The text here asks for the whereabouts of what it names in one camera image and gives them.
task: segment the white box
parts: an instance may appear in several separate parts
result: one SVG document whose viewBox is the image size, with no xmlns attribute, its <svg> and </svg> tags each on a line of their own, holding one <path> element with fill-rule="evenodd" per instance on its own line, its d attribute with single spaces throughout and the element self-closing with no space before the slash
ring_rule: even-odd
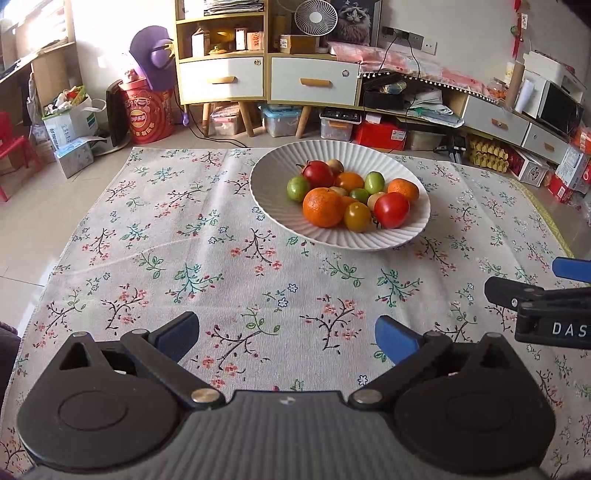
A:
<svg viewBox="0 0 591 480">
<path fill-rule="evenodd" d="M 562 180 L 564 185 L 572 189 L 579 179 L 583 176 L 583 172 L 589 162 L 589 155 L 569 145 L 563 161 L 556 169 L 556 176 Z"/>
<path fill-rule="evenodd" d="M 54 156 L 67 179 L 94 162 L 95 158 L 90 150 L 89 142 L 99 140 L 105 141 L 106 139 L 101 137 L 76 138 L 73 142 L 54 152 Z"/>
<path fill-rule="evenodd" d="M 98 132 L 99 124 L 95 112 L 102 112 L 106 102 L 100 99 L 94 101 L 102 102 L 102 108 L 93 107 L 93 101 L 87 97 L 80 105 L 70 110 L 43 118 L 49 139 L 56 150 L 65 147 L 76 138 L 95 135 Z"/>
<path fill-rule="evenodd" d="M 515 157 L 515 159 L 517 160 L 520 158 L 520 160 L 515 167 L 516 170 L 512 169 L 511 173 L 521 183 L 527 183 L 528 185 L 539 187 L 542 184 L 546 173 L 550 169 L 546 161 L 529 152 L 524 152 L 518 149 L 515 149 L 515 152 L 519 155 L 519 157 Z"/>
</svg>

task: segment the floral tablecloth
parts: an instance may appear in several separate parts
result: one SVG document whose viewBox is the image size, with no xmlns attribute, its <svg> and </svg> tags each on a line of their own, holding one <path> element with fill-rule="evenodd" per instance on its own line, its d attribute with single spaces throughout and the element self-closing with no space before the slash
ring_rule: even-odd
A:
<svg viewBox="0 0 591 480">
<path fill-rule="evenodd" d="M 114 340 L 186 310 L 202 335 L 181 364 L 227 397 L 248 388 L 349 395 L 392 366 L 374 338 L 385 313 L 458 342 L 504 332 L 556 412 L 543 468 L 589 467 L 587 353 L 516 343 L 514 314 L 483 295 L 491 275 L 577 285 L 553 275 L 565 252 L 517 185 L 395 157 L 429 192 L 426 230 L 396 250 L 340 251 L 290 235 L 255 206 L 249 172 L 267 151 L 134 148 L 74 232 L 27 328 L 2 412 L 0 467 L 28 468 L 15 417 L 72 331 Z"/>
</svg>

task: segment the white ribbed bowl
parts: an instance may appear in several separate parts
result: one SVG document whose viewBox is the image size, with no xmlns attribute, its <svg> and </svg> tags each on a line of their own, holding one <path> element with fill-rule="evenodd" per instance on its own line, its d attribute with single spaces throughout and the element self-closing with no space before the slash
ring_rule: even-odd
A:
<svg viewBox="0 0 591 480">
<path fill-rule="evenodd" d="M 396 178 L 416 184 L 420 197 L 403 226 L 378 229 L 372 224 L 369 231 L 355 233 L 342 225 L 319 228 L 309 223 L 301 204 L 287 196 L 287 182 L 300 174 L 297 164 L 331 158 L 340 160 L 346 171 L 354 171 L 364 178 L 370 171 L 378 171 L 384 175 L 386 185 Z M 250 188 L 256 204 L 285 229 L 312 242 L 349 250 L 376 251 L 403 245 L 424 230 L 431 214 L 427 191 L 408 168 L 377 150 L 336 140 L 306 140 L 270 151 L 252 169 Z"/>
</svg>

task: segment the white wall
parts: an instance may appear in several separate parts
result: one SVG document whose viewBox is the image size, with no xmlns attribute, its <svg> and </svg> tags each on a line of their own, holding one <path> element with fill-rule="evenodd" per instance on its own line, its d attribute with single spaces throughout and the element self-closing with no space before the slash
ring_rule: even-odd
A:
<svg viewBox="0 0 591 480">
<path fill-rule="evenodd" d="M 82 79 L 92 97 L 121 78 L 121 56 L 134 35 L 149 25 L 173 34 L 173 0 L 72 0 Z"/>
<path fill-rule="evenodd" d="M 382 0 L 382 25 L 411 31 L 437 42 L 435 59 L 453 70 L 487 82 L 503 79 L 512 60 L 516 23 L 513 0 Z M 576 69 L 584 82 L 591 52 L 591 31 L 562 2 L 528 0 L 526 35 L 540 50 Z M 525 39 L 520 54 L 528 52 Z"/>
</svg>

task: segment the green tomato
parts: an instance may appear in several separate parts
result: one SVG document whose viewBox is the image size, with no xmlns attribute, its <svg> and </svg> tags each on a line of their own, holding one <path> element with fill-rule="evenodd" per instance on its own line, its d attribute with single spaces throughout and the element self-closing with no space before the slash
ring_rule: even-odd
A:
<svg viewBox="0 0 591 480">
<path fill-rule="evenodd" d="M 298 175 L 287 182 L 287 196 L 294 202 L 302 203 L 306 194 L 310 191 L 308 179 Z"/>
<path fill-rule="evenodd" d="M 365 189 L 353 189 L 349 192 L 349 196 L 364 205 L 367 205 L 369 199 L 369 193 Z"/>
<path fill-rule="evenodd" d="M 365 176 L 365 190 L 367 190 L 370 195 L 383 192 L 385 186 L 386 181 L 380 172 L 371 171 Z"/>
</svg>

